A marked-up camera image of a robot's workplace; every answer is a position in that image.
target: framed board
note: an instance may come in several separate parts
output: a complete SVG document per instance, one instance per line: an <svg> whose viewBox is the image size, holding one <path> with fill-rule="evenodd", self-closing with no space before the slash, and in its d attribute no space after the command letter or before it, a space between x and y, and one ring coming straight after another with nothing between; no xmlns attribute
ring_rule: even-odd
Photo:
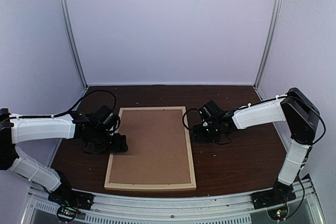
<svg viewBox="0 0 336 224"><path fill-rule="evenodd" d="M195 190L185 107L121 108L119 133L129 151L111 154L105 189L125 191Z"/></svg>

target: metal corner profile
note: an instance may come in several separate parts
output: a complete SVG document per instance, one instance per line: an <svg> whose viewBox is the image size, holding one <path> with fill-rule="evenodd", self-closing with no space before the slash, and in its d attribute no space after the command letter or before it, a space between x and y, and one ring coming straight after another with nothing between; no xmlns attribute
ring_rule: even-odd
<svg viewBox="0 0 336 224"><path fill-rule="evenodd" d="M272 43L273 43L275 31L276 31L276 26L277 26L277 22L278 22L279 15L280 15L281 5L282 5L282 0L274 0L271 22L270 22L269 29L268 29L268 34L267 34L266 44L265 44L265 47L264 47L264 52L262 53L263 57L261 59L261 63L260 63L259 70L258 70L258 73L257 73L257 78L256 78L256 81L254 83L254 87L256 89L259 88L262 76L265 72L265 67L266 67L267 60L268 60L268 57L269 57L269 54L270 54L270 51L271 51L271 48L272 48Z"/></svg>
<svg viewBox="0 0 336 224"><path fill-rule="evenodd" d="M64 18L64 22L66 26L67 37L68 37L68 41L69 41L69 45L71 49L71 54L72 54L72 57L74 58L75 66L76 66L79 78L81 80L83 88L85 89L87 88L88 85L85 79L82 65L80 63L80 59L79 59L79 55L78 55L78 51L77 51L77 47L75 43L75 38L74 38L74 32L72 31L67 0L60 0L60 2L61 2L63 18Z"/></svg>

